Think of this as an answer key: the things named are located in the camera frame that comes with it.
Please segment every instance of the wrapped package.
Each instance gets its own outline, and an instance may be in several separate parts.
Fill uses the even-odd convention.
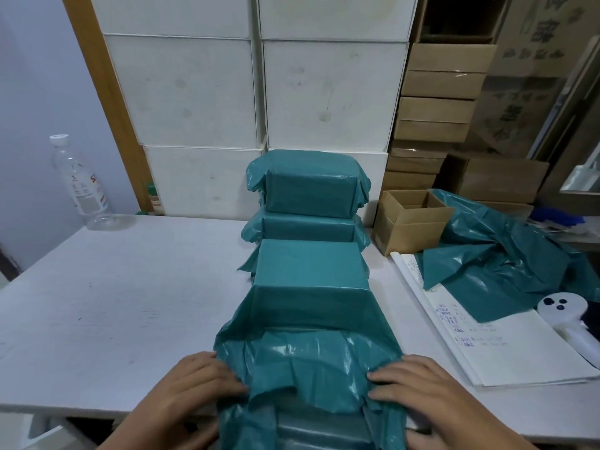
[[[425,289],[443,284],[478,322],[531,310],[556,292],[600,302],[585,254],[485,205],[432,192],[455,211],[439,246],[416,255]]]
[[[329,218],[352,218],[371,190],[356,159],[319,151],[269,151],[248,165],[246,181],[268,212]]]
[[[264,240],[214,349],[249,396],[219,404],[222,450],[404,450],[406,412],[367,393],[398,346],[356,243]]]
[[[242,230],[242,239],[260,243],[264,239],[353,242],[362,251],[371,244],[361,219],[323,218],[271,213],[261,208]]]

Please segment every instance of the hand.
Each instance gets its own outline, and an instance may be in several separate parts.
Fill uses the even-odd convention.
[[[369,392],[371,399],[400,403],[431,422],[432,436],[406,430],[410,450],[535,450],[430,358],[405,355],[367,378],[385,384]]]
[[[247,388],[215,352],[182,359],[137,405],[100,447],[101,450],[199,450],[218,437],[215,418],[192,435],[183,422],[219,398],[240,396]]]

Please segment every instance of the bottle cap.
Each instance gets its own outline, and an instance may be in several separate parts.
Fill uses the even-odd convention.
[[[148,183],[146,185],[146,189],[148,190],[148,194],[150,194],[150,196],[158,196],[158,192],[156,191],[154,183]]]
[[[57,134],[50,136],[50,142],[55,147],[66,147],[69,145],[69,135],[68,134]]]

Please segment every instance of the notebook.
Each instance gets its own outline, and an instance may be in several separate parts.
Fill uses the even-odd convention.
[[[473,385],[576,383],[600,376],[536,311],[478,323],[441,284],[423,289],[415,256],[391,256]]]

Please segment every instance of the tabletop surface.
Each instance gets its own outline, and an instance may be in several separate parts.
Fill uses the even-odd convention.
[[[0,408],[129,412],[183,356],[210,350],[250,289],[241,221],[132,217],[81,229],[0,292]],[[520,434],[600,440],[600,382],[476,389],[388,258],[363,256],[404,353],[434,358]]]

